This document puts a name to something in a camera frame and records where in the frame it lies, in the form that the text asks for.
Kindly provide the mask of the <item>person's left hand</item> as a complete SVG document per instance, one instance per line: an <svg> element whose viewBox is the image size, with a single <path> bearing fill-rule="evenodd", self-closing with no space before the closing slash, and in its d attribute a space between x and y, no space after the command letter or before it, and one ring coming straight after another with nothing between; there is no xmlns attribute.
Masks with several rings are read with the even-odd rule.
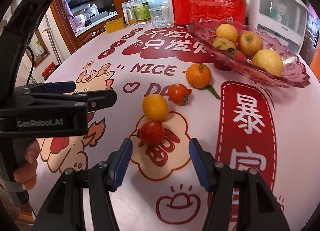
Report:
<svg viewBox="0 0 320 231"><path fill-rule="evenodd" d="M26 162L14 172L14 179L22 185L24 190L31 190L37 182L37 158L40 154L40 146L35 139L25 150L24 158Z"/></svg>

